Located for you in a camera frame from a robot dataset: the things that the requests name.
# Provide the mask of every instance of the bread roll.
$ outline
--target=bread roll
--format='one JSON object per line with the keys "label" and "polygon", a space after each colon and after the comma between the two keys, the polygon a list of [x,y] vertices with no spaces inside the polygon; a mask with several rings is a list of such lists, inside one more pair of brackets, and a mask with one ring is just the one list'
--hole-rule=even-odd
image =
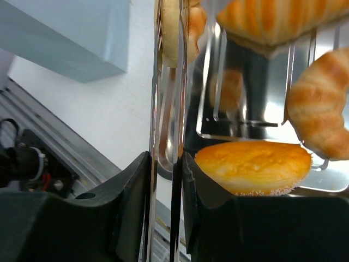
{"label": "bread roll", "polygon": [[349,131],[342,112],[349,88],[349,48],[325,53],[306,69],[287,96],[287,112],[305,145],[349,160]]}
{"label": "bread roll", "polygon": [[[217,76],[217,73],[214,74],[209,82],[209,102],[212,107],[216,97]],[[223,71],[219,111],[235,112],[239,109],[243,85],[241,72],[235,69]]]}
{"label": "bread roll", "polygon": [[[201,0],[189,0],[188,63],[194,61],[199,49],[197,41],[204,33],[206,12],[200,6]],[[155,1],[155,26],[158,13]],[[163,0],[161,7],[161,36],[163,39],[163,65],[176,68],[178,64],[179,0]]]}
{"label": "bread roll", "polygon": [[227,142],[198,151],[197,165],[234,195],[283,195],[310,171],[311,155],[295,144]]}
{"label": "bread roll", "polygon": [[274,46],[348,13],[348,0],[235,0],[216,19],[231,34]]}

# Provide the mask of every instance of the silver tray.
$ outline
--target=silver tray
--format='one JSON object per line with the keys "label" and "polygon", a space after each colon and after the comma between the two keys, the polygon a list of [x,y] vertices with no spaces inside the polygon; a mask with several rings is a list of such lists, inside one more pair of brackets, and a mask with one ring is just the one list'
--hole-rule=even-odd
{"label": "silver tray", "polygon": [[[227,37],[215,22],[216,8],[210,5],[211,1],[202,1],[208,13],[207,27],[199,41],[200,54],[187,71],[184,148],[195,154],[201,148],[222,140],[239,139],[302,144],[285,112],[287,92],[303,70],[322,54],[349,46],[348,20],[320,27],[277,50],[261,51],[239,39]],[[234,112],[219,110],[221,76],[226,69],[237,70],[243,76],[244,85],[238,109]],[[173,149],[177,144],[173,93],[180,72],[166,67],[162,67],[161,72],[158,173],[171,179]],[[210,82],[214,75],[218,77],[212,87]],[[214,101],[210,101],[210,91],[215,93]],[[348,103],[343,114],[345,127],[349,128]],[[349,162],[332,162],[311,153],[313,163],[309,175],[289,196],[346,197],[349,194],[346,170]]]}

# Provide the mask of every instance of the baked good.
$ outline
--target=baked good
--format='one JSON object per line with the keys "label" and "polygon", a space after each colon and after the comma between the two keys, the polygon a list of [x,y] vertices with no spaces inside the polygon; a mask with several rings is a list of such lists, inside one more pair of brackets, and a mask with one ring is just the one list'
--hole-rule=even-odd
{"label": "baked good", "polygon": [[305,145],[333,160],[349,160],[342,112],[349,88],[349,48],[325,53],[287,95],[287,112]]}
{"label": "baked good", "polygon": [[[194,61],[199,49],[197,41],[203,35],[206,25],[206,12],[200,5],[201,0],[189,0],[188,63]],[[154,22],[158,13],[155,1]],[[177,68],[179,34],[179,0],[163,0],[161,7],[161,37],[163,41],[163,65]]]}
{"label": "baked good", "polygon": [[[216,98],[217,76],[215,73],[209,82],[209,103],[214,107]],[[219,100],[219,111],[235,112],[239,109],[243,90],[243,77],[240,71],[225,69],[222,76],[222,87]]]}
{"label": "baked good", "polygon": [[216,19],[231,34],[273,46],[348,13],[348,0],[235,0]]}
{"label": "baked good", "polygon": [[311,155],[299,145],[262,140],[208,146],[195,161],[227,191],[251,196],[287,194],[311,167]]}

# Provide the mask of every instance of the black plastic part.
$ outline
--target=black plastic part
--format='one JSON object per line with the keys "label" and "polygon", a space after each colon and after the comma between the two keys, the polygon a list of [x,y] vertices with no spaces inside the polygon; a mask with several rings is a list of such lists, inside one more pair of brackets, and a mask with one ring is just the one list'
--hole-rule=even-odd
{"label": "black plastic part", "polygon": [[0,261],[137,261],[149,167],[144,152],[73,200],[50,193],[0,193]]}
{"label": "black plastic part", "polygon": [[349,205],[335,197],[237,197],[183,162],[187,252],[205,261],[348,261]]}

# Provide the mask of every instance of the tray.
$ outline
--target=tray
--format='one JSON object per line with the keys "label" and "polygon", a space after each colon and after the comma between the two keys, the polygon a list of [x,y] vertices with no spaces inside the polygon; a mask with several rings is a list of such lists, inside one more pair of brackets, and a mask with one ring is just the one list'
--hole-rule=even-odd
{"label": "tray", "polygon": [[[208,20],[205,34],[199,41],[200,54],[188,68],[185,150],[194,155],[203,147],[239,139],[302,145],[285,112],[287,92],[314,60],[327,51],[349,46],[348,19],[320,27],[276,50],[261,50],[227,36],[215,22],[216,9],[208,0],[203,0],[202,6],[208,13]],[[243,76],[235,111],[220,109],[221,76],[225,70],[235,70]],[[162,73],[158,173],[171,179],[176,143],[172,96],[176,71],[163,67]],[[348,103],[343,114],[345,127],[349,128]],[[312,153],[311,171],[290,196],[347,195],[348,162],[332,162],[308,151]]]}

